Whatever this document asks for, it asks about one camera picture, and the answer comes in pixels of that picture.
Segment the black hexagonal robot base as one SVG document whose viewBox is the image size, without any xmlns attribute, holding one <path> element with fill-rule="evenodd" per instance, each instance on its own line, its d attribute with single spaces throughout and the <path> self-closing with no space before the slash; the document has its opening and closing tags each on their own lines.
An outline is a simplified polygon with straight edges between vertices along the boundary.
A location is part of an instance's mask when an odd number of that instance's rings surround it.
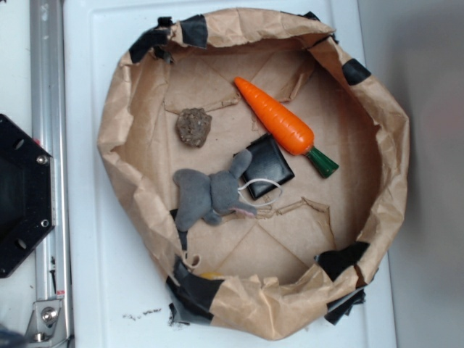
<svg viewBox="0 0 464 348">
<path fill-rule="evenodd" d="M 1 115 L 1 277 L 8 278 L 54 227 L 52 157 Z"/>
</svg>

